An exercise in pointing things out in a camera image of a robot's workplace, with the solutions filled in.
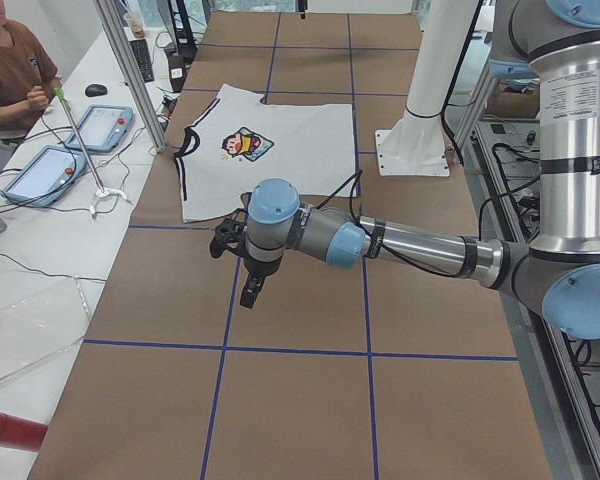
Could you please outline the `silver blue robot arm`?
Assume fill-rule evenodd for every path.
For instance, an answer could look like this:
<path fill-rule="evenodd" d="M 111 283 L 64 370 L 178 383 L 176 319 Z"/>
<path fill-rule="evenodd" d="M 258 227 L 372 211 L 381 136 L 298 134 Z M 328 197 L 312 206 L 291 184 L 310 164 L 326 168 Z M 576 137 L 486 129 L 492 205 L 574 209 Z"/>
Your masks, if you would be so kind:
<path fill-rule="evenodd" d="M 529 242 L 451 234 L 472 207 L 461 172 L 425 175 L 415 140 L 426 97 L 440 115 L 475 26 L 476 1 L 435 1 L 405 114 L 376 141 L 378 170 L 352 185 L 359 206 L 304 203 L 286 180 L 252 191 L 235 227 L 246 268 L 240 302 L 252 307 L 284 253 L 331 266 L 359 260 L 400 262 L 439 277 L 471 279 L 521 302 L 579 339 L 600 339 L 600 1 L 500 1 L 490 63 L 498 78 L 540 82 L 540 222 Z"/>

